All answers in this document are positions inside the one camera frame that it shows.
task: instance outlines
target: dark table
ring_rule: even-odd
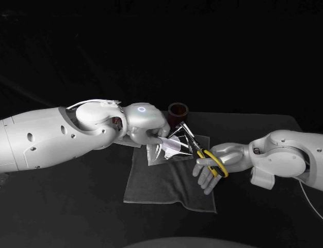
[[[211,137],[211,146],[249,144],[280,129],[300,131],[282,115],[189,113],[188,124]],[[125,247],[176,236],[257,247],[323,247],[323,220],[295,179],[277,177],[270,191],[250,183],[250,169],[231,174],[215,188],[220,214],[194,212],[181,203],[127,204],[132,155],[132,147],[113,144],[51,168],[11,175],[0,189],[0,247]]]

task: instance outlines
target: gray towel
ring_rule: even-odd
[[[197,139],[210,149],[211,138],[197,135]],[[205,195],[198,184],[200,177],[194,177],[198,157],[194,149],[195,159],[149,166],[146,146],[135,148],[125,202],[143,204],[181,202],[189,210],[217,213],[214,192]]]

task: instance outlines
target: plastic bag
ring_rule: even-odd
[[[194,159],[194,148],[184,128],[178,126],[166,138],[159,137],[163,144],[148,145],[149,166]]]

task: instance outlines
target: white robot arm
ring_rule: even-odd
[[[162,143],[171,127],[149,103],[89,100],[68,108],[29,111],[0,120],[0,173],[45,168],[107,148],[125,135],[140,145]]]
[[[212,153],[230,172],[253,168],[251,183],[266,189],[280,176],[323,191],[323,134],[279,130],[250,145],[221,144]]]

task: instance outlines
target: white cable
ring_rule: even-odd
[[[303,190],[305,196],[306,196],[306,198],[308,198],[308,200],[309,200],[309,196],[308,196],[308,193],[306,193],[306,191],[305,191],[303,185],[302,185],[302,190]],[[310,204],[312,208],[313,208],[315,211],[316,211],[316,208],[313,207],[313,204],[312,204],[310,200],[309,200],[309,204]]]

